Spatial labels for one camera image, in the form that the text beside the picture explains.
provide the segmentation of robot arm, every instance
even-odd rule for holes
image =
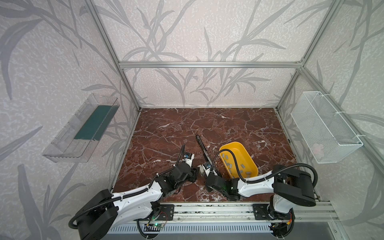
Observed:
[[[185,181],[196,180],[197,170],[191,168],[194,154],[184,153],[183,145],[181,156],[181,162],[178,160],[173,168],[157,174],[150,184],[112,194],[107,189],[100,191],[70,220],[69,227],[78,229],[81,240],[93,240],[101,239],[110,228],[120,224],[157,218],[159,199],[174,194]]]
[[[205,186],[209,192],[219,191],[229,201],[238,201],[241,197],[250,197],[256,194],[275,193],[271,198],[268,207],[269,212],[265,214],[269,220],[284,219],[295,205],[312,207],[316,205],[313,188],[317,182],[315,169],[307,164],[294,164],[289,167],[275,165],[272,171],[260,176],[243,178],[238,169],[236,157],[229,149],[223,151],[232,154],[239,178],[225,180],[214,167],[214,161],[208,155],[204,144],[197,135],[196,140],[200,145],[203,155],[207,160],[200,165],[200,172],[205,173],[207,179]],[[314,181],[311,182],[311,175],[307,172],[294,169],[294,167],[310,168],[314,174]]]

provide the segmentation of wire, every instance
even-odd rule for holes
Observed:
[[[95,209],[97,209],[97,208],[99,208],[99,207],[105,207],[105,205],[110,204],[110,203],[113,203],[113,202],[115,202],[115,201],[123,200],[123,199],[126,199],[126,198],[128,198],[128,197],[133,197],[133,196],[142,194],[142,193],[144,193],[144,192],[146,192],[146,191],[148,191],[148,188],[144,188],[144,189],[142,189],[142,190],[140,190],[140,191],[138,191],[138,192],[134,192],[134,193],[126,194],[126,195],[124,195],[123,197],[114,197],[114,198],[112,198],[112,199],[103,201],[103,202],[101,202],[101,203],[99,203],[99,204],[96,204],[96,205],[94,205],[94,206],[92,206],[92,207],[89,207],[89,208],[87,208],[87,209],[84,209],[83,211],[78,212],[75,216],[73,216],[73,217],[71,218],[71,220],[68,222],[68,226],[69,226],[70,228],[72,228],[72,229],[77,229],[78,226],[75,225],[73,222],[74,222],[75,220],[77,220],[79,217],[83,216],[84,214],[87,214],[88,212],[90,212],[90,211],[92,211],[92,210],[95,210]]]
[[[159,213],[159,216],[160,216],[162,213],[165,214],[165,216],[166,216],[166,223],[164,223],[164,225],[162,226],[162,227],[164,227],[164,226],[167,224],[167,221],[168,221],[168,215],[167,215],[165,212],[161,211],[161,212]],[[151,230],[148,229],[148,225],[149,225],[149,223],[150,223],[151,221],[152,221],[152,220],[149,220],[149,222],[148,222],[147,225],[146,225],[147,232],[150,232],[150,231],[151,231]],[[157,236],[159,235],[159,234],[156,234],[156,236],[154,236],[153,238],[148,238],[149,235],[146,235],[146,236],[145,236],[144,232],[141,231],[141,228],[140,228],[140,224],[139,224],[139,223],[137,224],[137,228],[139,229],[140,234],[141,234],[143,237],[145,237],[146,239],[154,239],[155,237],[157,237]]]
[[[177,157],[177,161],[176,161],[175,166],[177,166],[179,164],[181,157],[184,156],[184,151],[185,151],[185,143],[183,144],[183,146],[181,146],[180,153],[179,153],[179,156]]]
[[[183,146],[181,147],[179,156],[178,156],[178,158],[177,158],[176,165],[179,164],[180,158],[182,157],[182,154],[184,154],[184,151],[185,151],[185,144],[183,144]],[[163,174],[166,174],[166,173],[172,171],[174,168],[175,168],[175,167],[173,167],[173,168],[171,168],[171,169],[168,169],[168,170],[166,170],[166,171],[160,173],[159,176],[161,176],[161,175],[163,175]],[[95,210],[95,209],[97,209],[97,208],[99,208],[99,207],[105,207],[105,205],[110,204],[110,203],[113,203],[113,202],[115,202],[115,201],[123,200],[123,199],[126,199],[126,198],[128,198],[128,197],[133,197],[133,196],[136,196],[136,195],[139,195],[139,194],[142,194],[142,193],[148,191],[148,190],[152,187],[152,184],[154,183],[154,181],[155,181],[155,179],[156,179],[157,177],[158,177],[158,176],[155,176],[155,177],[151,180],[151,182],[149,183],[149,185],[148,185],[147,188],[144,188],[144,189],[142,189],[142,190],[140,190],[140,191],[138,191],[138,192],[134,192],[134,193],[131,193],[131,194],[126,194],[126,195],[124,195],[124,196],[122,196],[122,197],[115,197],[115,198],[106,200],[106,201],[104,201],[104,202],[101,202],[101,203],[99,203],[99,204],[96,204],[96,205],[94,205],[94,206],[92,206],[92,207],[89,207],[89,208],[87,208],[87,209],[84,209],[84,210],[81,211],[81,212],[78,212],[78,213],[77,213],[75,216],[73,216],[73,217],[71,218],[71,220],[68,222],[68,227],[70,227],[71,229],[78,229],[78,226],[77,226],[76,224],[74,224],[74,222],[75,222],[79,217],[81,217],[81,216],[87,214],[88,212],[90,212],[90,211],[92,211],[92,210]]]
[[[167,221],[168,221],[168,215],[167,215],[165,212],[161,211],[161,212],[159,213],[159,216],[160,216],[161,213],[164,213],[164,214],[166,215],[166,223],[164,223],[164,226],[165,226],[165,225],[167,224]]]
[[[292,221],[292,223],[290,224],[291,227],[288,229],[288,231],[287,231],[286,234],[281,235],[281,236],[275,236],[273,233],[271,233],[274,237],[276,237],[276,238],[285,238],[288,234],[291,233],[291,231],[292,231],[292,229],[293,229],[293,226],[294,226],[294,224],[295,224],[295,218],[292,217],[293,209],[290,209],[289,213],[291,214],[291,219],[290,219],[288,222]],[[288,225],[289,225],[289,224],[286,224],[286,225],[284,225],[284,226],[282,226],[282,227],[273,227],[273,229],[285,228],[285,227],[287,227]]]
[[[141,236],[143,236],[145,239],[154,239],[155,237],[157,237],[159,234],[156,234],[156,236],[152,237],[152,238],[149,238],[149,235],[145,235],[144,232],[141,230],[141,227],[140,227],[140,223],[139,223],[139,220],[136,219],[136,224],[137,224],[137,228],[139,230],[139,233]]]
[[[229,150],[229,149],[222,149],[222,150],[220,150],[220,151],[216,154],[214,160],[212,161],[212,167],[213,167],[213,165],[215,164],[215,159],[216,159],[216,157],[219,155],[219,153],[224,152],[224,151],[227,151],[227,152],[229,152],[229,153],[232,155],[233,160],[234,160],[234,162],[235,162],[235,166],[236,166],[237,174],[238,174],[239,178],[240,178],[243,182],[245,182],[245,183],[253,184],[253,183],[263,182],[263,181],[265,181],[265,180],[268,180],[268,179],[270,179],[270,178],[273,178],[274,176],[276,176],[276,175],[278,175],[278,174],[284,172],[284,171],[287,170],[287,169],[291,169],[291,168],[294,168],[294,167],[306,167],[306,168],[309,168],[309,169],[312,171],[312,173],[313,173],[313,182],[312,182],[312,186],[315,187],[316,184],[317,184],[318,175],[317,175],[316,170],[314,169],[314,167],[312,167],[311,165],[306,164],[306,163],[296,163],[296,164],[293,164],[293,165],[288,166],[288,167],[283,167],[282,169],[279,169],[278,171],[276,171],[276,172],[274,172],[274,173],[272,173],[272,174],[270,174],[270,175],[268,175],[268,176],[266,176],[266,177],[264,177],[264,178],[257,179],[257,180],[252,180],[252,181],[248,181],[248,180],[246,180],[246,179],[241,175],[240,170],[239,170],[239,166],[237,165],[237,160],[236,160],[235,154],[234,154],[231,150]]]

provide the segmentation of pink object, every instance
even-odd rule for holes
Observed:
[[[312,152],[316,158],[324,157],[324,145],[321,143],[314,143],[312,145]]]

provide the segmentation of wallpaper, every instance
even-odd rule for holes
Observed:
[[[379,240],[384,234],[384,178],[375,170],[361,149],[338,163],[318,164],[291,117],[303,91],[315,91],[303,76],[299,77],[280,114],[291,140],[304,163],[315,167],[319,175],[317,194],[331,201],[350,240]]]
[[[0,239],[78,239],[67,222],[113,181],[137,112],[82,1],[0,2]],[[90,93],[120,107],[87,163],[42,156]]]
[[[331,0],[94,2],[120,61],[300,61]],[[125,69],[143,107],[275,106],[292,72]]]
[[[384,1],[345,1],[306,68],[384,153]],[[350,239],[382,239],[384,178],[356,151],[320,169]]]
[[[256,108],[276,106],[293,71],[292,68],[142,68],[126,71],[126,76],[140,105],[145,107]]]
[[[384,155],[383,4],[343,4],[306,67]]]

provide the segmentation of clear plastic tray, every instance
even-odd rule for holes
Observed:
[[[43,156],[53,162],[88,162],[119,106],[116,97],[91,94]]]

